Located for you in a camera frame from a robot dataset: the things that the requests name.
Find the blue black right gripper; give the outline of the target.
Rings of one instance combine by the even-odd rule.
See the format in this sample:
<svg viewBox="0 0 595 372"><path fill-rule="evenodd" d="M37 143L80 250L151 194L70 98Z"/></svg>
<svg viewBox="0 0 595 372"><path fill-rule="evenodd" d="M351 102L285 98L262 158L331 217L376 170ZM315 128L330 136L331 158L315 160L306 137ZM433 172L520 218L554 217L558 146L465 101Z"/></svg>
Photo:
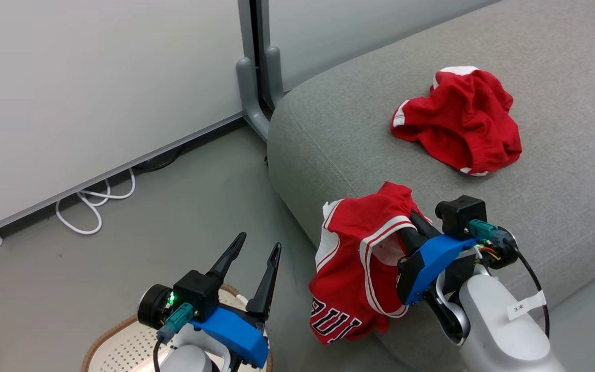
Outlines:
<svg viewBox="0 0 595 372"><path fill-rule="evenodd" d="M459 290L473 275L477 255L474 241L459 241L432 226L429 219L411 210L411 223L415 226L399 230L399 238L407 257L399 259L397 294L408 306L422 301L428 289L444 273L442 292L448 295Z"/></svg>

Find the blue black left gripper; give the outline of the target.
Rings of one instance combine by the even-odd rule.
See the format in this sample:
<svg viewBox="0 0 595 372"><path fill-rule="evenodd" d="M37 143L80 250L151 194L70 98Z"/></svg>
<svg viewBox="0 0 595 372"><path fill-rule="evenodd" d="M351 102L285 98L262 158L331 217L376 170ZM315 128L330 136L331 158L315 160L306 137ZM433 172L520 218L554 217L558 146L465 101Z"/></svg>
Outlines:
<svg viewBox="0 0 595 372"><path fill-rule="evenodd" d="M242 231L206 273L208 277L214 278L218 285L224 283L225 276L233 261L238 258L245 240L246 232ZM255 295L246 304L246 313L258 320L269 318L282 249L281 243L277 242L274 245ZM205 321L192 319L191 325L233 351L248 365L259 368L266 365L270 350L264 335L239 313L227 307L218 307Z"/></svg>

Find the red basketball jersey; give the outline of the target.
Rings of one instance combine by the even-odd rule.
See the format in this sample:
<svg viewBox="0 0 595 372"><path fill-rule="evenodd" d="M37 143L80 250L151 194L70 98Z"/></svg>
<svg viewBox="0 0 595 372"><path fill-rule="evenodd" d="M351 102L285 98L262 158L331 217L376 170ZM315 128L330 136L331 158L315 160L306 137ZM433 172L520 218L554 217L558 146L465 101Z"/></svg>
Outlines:
<svg viewBox="0 0 595 372"><path fill-rule="evenodd" d="M400 301L397 264L411 249L399 231L416 231L411 212L421 214L410 188L382 184L366 197L344 198L323 206L312 294L312 332L322 344L357 340L385 332L408 307Z"/></svg>

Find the red shorts with white trim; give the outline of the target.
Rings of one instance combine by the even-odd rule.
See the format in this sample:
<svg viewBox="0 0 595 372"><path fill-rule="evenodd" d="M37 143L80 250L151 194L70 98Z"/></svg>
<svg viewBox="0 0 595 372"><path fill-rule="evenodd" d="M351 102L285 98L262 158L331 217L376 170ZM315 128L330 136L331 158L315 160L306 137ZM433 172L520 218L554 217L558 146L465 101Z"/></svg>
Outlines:
<svg viewBox="0 0 595 372"><path fill-rule="evenodd" d="M519 126L510 116L512 95L500 80L474 66L435 73L426 97L401 103L390 132L418 142L433 158L463 174L483 177L519 160Z"/></svg>

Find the white laundry basket wicker rim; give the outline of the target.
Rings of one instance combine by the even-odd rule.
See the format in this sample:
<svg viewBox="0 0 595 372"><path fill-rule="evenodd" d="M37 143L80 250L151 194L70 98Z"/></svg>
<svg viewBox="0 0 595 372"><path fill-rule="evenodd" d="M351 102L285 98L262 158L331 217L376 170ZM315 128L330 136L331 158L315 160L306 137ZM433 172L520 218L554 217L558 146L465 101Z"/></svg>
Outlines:
<svg viewBox="0 0 595 372"><path fill-rule="evenodd" d="M90 346L81 372L155 372L155 342L156 330L139 323L136 316L130 316ZM199 367L184 366L189 357L196 357L198 362L211 361L210 372L233 372L233 358L224 357L224 346L205 332L194 331L191 325L158 351L160 364L168 359L163 372L197 372Z"/></svg>

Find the grey fabric sofa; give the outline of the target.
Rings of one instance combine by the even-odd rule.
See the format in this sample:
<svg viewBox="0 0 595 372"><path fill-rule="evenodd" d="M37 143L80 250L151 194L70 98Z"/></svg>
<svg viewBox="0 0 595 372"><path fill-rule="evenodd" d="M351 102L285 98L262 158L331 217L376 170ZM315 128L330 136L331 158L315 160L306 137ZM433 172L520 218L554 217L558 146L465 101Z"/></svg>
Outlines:
<svg viewBox="0 0 595 372"><path fill-rule="evenodd" d="M517 162L465 176L390 134L390 116L452 66L489 71L514 98ZM313 243L327 201L413 190L423 212L486 201L515 234L550 306L595 280L595 0L499 0L333 67L271 118L269 178Z"/></svg>

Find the grey partition leg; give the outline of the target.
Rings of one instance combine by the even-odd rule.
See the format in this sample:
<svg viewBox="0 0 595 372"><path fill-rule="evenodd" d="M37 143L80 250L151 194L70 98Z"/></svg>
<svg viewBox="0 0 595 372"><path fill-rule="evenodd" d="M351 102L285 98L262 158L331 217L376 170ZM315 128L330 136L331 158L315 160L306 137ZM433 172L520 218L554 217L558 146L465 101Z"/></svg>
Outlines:
<svg viewBox="0 0 595 372"><path fill-rule="evenodd" d="M280 49L276 45L267 47L264 53L265 78L269 106L274 110L285 95Z"/></svg>
<svg viewBox="0 0 595 372"><path fill-rule="evenodd" d="M248 57L243 57L236 63L236 73L243 116L258 136L267 142L271 123L258 101L255 64Z"/></svg>

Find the narrow white partition panel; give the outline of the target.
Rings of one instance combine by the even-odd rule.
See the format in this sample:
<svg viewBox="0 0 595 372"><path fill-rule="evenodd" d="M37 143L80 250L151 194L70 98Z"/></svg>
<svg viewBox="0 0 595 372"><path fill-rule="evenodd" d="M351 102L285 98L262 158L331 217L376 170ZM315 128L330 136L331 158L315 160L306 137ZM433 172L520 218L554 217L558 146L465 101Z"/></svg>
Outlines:
<svg viewBox="0 0 595 372"><path fill-rule="evenodd" d="M260 0L263 51L280 49L284 91L371 50L499 0Z"/></svg>

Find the large white partition panel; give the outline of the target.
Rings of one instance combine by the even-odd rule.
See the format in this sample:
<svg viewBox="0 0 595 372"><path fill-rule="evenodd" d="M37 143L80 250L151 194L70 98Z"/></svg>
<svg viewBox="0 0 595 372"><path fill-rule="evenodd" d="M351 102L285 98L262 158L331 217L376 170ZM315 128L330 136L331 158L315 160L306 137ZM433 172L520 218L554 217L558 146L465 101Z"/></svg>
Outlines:
<svg viewBox="0 0 595 372"><path fill-rule="evenodd" d="M239 0L0 0L0 228L241 115Z"/></svg>

